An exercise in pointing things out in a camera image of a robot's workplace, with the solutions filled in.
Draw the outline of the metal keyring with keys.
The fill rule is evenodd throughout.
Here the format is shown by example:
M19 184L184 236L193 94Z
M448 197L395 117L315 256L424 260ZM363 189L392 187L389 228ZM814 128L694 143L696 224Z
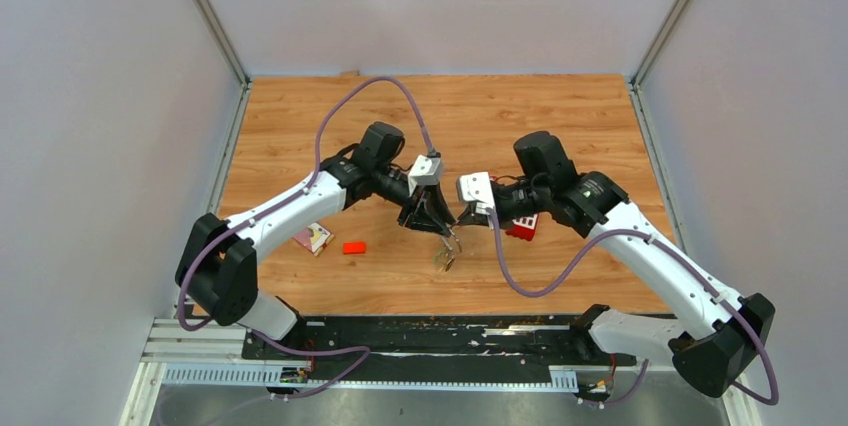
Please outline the metal keyring with keys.
M462 253L463 246L454 228L449 230L447 236L439 237L442 249L433 259L437 270L440 272L448 272L456 258Z

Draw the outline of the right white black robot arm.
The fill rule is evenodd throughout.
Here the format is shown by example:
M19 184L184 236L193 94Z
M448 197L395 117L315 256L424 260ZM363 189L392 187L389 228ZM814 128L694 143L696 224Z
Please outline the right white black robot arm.
M599 171L580 173L561 141L547 131L518 139L513 150L522 174L504 185L486 172L459 177L463 225L494 232L496 255L507 284L541 298L557 289L599 246L632 271L670 307L673 318L623 313L594 305L576 323L571 349L584 363L625 354L670 364L700 393L718 398L735 387L769 406L779 386L765 344L775 307L764 295L743 296L698 266L661 233L629 195ZM518 285L509 272L501 232L519 218L547 213L586 239L554 281L538 290Z

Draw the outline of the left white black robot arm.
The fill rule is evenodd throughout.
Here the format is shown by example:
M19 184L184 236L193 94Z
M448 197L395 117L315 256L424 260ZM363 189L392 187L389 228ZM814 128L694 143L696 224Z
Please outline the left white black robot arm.
M403 132L383 122L362 139L321 161L296 186L251 210L221 219L213 213L192 226L175 281L220 326L237 323L268 337L283 359L306 346L301 317L282 299L260 291L258 267L271 252L308 226L376 195L400 208L400 226L451 236L456 220L440 188L441 157L431 152L409 171L395 165Z

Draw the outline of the red white grid block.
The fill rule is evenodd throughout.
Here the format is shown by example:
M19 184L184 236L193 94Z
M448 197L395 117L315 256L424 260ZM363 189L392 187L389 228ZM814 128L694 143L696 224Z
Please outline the red white grid block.
M524 216L512 220L511 227L506 230L507 236L532 241L536 235L539 223L539 215Z

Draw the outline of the red rectangular block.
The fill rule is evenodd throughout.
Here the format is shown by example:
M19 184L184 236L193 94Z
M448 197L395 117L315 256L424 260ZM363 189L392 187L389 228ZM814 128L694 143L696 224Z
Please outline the red rectangular block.
M342 253L344 255L360 255L367 252L367 244L362 241L345 242L342 245Z

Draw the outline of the pink picture card block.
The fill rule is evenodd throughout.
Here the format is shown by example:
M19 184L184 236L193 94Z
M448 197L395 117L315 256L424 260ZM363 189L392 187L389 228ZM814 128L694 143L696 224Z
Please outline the pink picture card block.
M328 228L319 223L312 223L296 233L292 240L313 256L319 256L334 238L335 235Z

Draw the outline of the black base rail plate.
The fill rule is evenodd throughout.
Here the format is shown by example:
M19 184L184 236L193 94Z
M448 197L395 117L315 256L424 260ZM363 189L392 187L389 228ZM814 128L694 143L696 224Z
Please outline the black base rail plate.
M312 378L326 380L370 354L348 374L356 380L545 381L552 366L592 367L603 375L633 367L634 357L610 356L571 329L570 314L309 316L282 341L292 349L339 355L310 360Z

